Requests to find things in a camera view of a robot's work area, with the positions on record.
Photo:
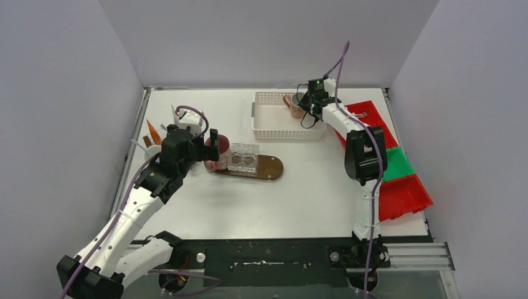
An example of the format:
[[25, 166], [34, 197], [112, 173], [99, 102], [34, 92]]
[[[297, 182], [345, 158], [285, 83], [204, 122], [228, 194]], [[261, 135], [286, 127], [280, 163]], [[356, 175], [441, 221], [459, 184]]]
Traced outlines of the orange toothpaste tube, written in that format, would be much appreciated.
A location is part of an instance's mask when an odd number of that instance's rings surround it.
[[148, 125], [148, 128], [149, 128], [149, 134], [151, 136], [151, 139], [152, 139], [153, 143], [155, 145], [161, 145], [162, 138], [160, 137], [157, 129], [155, 129], [155, 127], [150, 123], [149, 120], [147, 120], [147, 125]]

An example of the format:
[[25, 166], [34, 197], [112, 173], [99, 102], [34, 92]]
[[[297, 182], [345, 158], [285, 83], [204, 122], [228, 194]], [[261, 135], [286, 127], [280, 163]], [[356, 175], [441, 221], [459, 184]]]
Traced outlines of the orange-pink mug white inside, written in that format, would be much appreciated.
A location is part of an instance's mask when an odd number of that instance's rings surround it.
[[305, 111], [298, 105], [303, 97], [303, 92], [286, 93], [283, 95], [283, 103], [289, 109], [290, 115], [294, 119], [301, 119], [305, 114]]

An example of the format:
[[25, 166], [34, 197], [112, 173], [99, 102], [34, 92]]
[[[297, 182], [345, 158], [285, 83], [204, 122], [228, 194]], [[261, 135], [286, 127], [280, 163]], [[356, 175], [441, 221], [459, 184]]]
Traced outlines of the pink mug white inside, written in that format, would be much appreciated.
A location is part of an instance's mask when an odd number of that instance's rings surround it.
[[150, 160], [153, 156], [161, 152], [161, 145], [152, 145], [144, 150], [143, 158], [145, 161]]

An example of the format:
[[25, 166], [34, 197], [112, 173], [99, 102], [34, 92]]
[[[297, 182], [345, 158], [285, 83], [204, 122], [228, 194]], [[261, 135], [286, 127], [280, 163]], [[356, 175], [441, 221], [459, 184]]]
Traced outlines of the white toothpaste tube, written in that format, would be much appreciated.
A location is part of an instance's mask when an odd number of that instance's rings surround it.
[[173, 117], [173, 122], [176, 123], [177, 122], [177, 110], [173, 105], [171, 105], [171, 113]]

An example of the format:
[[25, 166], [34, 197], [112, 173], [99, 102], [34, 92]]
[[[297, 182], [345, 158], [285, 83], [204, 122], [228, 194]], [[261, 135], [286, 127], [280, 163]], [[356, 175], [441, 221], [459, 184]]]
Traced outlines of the clear acrylic toothbrush holder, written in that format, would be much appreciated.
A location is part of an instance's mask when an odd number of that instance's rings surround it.
[[258, 145], [246, 143], [232, 143], [230, 145], [228, 170], [244, 173], [256, 173], [260, 148]]

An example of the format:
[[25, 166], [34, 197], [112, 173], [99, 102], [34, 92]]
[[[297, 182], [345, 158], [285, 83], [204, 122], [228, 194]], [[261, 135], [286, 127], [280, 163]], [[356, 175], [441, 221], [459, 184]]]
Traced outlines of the wooden acrylic toothbrush holder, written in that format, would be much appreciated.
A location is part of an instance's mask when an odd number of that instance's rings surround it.
[[147, 148], [153, 145], [153, 141], [149, 135], [143, 136], [143, 142]]

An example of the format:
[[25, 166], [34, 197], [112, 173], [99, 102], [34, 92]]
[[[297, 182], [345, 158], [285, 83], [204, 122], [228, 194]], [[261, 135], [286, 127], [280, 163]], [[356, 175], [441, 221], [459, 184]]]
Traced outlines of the light blue toothbrush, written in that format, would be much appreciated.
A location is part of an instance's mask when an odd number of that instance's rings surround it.
[[132, 144], [134, 144], [135, 146], [139, 147], [145, 153], [148, 153], [148, 149], [145, 146], [141, 145], [137, 140], [131, 139], [130, 141], [132, 142]]

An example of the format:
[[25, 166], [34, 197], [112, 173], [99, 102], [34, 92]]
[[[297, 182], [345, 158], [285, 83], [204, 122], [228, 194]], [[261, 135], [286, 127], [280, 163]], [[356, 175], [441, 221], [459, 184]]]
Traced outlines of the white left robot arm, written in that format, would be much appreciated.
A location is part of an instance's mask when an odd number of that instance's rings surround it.
[[65, 298], [121, 298], [126, 287], [157, 266], [180, 267], [185, 251], [181, 240], [163, 231], [143, 247], [125, 251], [145, 223], [183, 185], [196, 162], [219, 160], [219, 135], [203, 136], [170, 125], [159, 153], [150, 157], [133, 176], [116, 214], [101, 232], [77, 254], [61, 258], [57, 273]]

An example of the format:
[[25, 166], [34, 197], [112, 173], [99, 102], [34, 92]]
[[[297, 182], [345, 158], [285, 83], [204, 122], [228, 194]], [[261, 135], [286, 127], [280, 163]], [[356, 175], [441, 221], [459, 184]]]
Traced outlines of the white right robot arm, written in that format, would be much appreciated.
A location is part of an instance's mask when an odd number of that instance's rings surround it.
[[298, 106], [315, 120], [331, 126], [346, 142], [344, 168], [361, 189], [356, 200], [351, 260], [357, 266], [368, 269], [382, 253], [382, 245], [375, 246], [374, 243], [381, 235], [379, 191], [387, 169], [384, 131], [379, 126], [364, 123], [349, 112], [336, 93], [330, 96], [326, 90], [329, 83], [328, 78], [307, 81], [307, 91], [298, 101]]

